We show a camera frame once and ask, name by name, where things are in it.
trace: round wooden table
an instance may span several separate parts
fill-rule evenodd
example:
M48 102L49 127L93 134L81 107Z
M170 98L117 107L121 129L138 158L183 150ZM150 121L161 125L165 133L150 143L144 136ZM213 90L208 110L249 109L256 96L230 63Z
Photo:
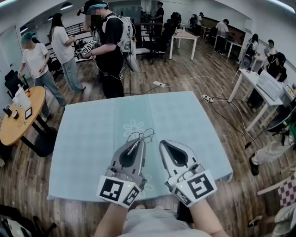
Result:
M25 110L13 103L11 111L17 110L18 118L8 117L7 114L4 116L1 124L0 140L5 146L10 146L21 140L35 151L38 156L45 157L54 150L57 131L55 128L48 127L39 115L45 103L45 89L43 87L33 87L30 89L30 92L29 99L32 103L32 115L28 119L25 119ZM38 121L44 130L34 122L35 120ZM39 133L34 145L24 137L24 134L31 125Z

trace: ceiling light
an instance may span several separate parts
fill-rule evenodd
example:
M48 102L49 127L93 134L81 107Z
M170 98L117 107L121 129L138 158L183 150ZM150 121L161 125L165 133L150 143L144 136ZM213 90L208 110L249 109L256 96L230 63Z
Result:
M23 26L23 27L20 28L20 32L24 33L27 29L28 29L27 26Z
M0 7L5 6L5 5L7 5L7 4L9 4L9 3L12 3L12 2L14 2L14 1L16 1L16 0L5 0L5 1L3 1L3 2L0 2Z
M70 8L72 6L73 6L72 3L66 2L62 5L61 10L65 10L65 9Z
M284 9L286 9L286 10L288 10L288 11L296 14L294 8L292 8L291 6L289 6L289 5L287 5L287 4L283 3L283 2L280 2L278 0L267 0L267 1L273 2L273 3L275 3L275 4L277 4L277 5L281 6L281 7L283 7Z

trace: light blue tablecloth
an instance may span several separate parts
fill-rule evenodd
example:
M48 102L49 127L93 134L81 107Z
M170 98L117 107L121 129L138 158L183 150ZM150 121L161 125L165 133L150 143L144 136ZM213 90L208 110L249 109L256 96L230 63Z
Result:
M158 149L163 139L190 146L215 180L231 179L228 158L195 94L149 94L66 107L52 157L48 199L102 202L96 191L113 153L130 133L148 128L154 128L155 136L147 144L142 172L148 182L138 200L170 194Z

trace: power strip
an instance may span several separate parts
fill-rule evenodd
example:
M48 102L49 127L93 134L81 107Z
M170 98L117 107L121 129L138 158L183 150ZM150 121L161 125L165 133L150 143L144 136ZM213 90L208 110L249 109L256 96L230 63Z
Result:
M211 98L211 97L209 97L209 96L207 96L207 95L202 95L202 98L208 103L208 102L211 102L211 103L213 103L214 102L214 99L213 98Z
M158 86L158 87L166 87L166 85L164 83L160 83L158 81L154 81L153 84Z

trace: sneaker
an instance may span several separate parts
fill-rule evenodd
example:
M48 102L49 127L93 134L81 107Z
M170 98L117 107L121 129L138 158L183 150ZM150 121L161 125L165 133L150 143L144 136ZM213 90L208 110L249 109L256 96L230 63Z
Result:
M255 156L255 153L249 158L250 166L251 166L251 172L253 176L257 176L259 174L259 165L255 165L252 162L252 158Z

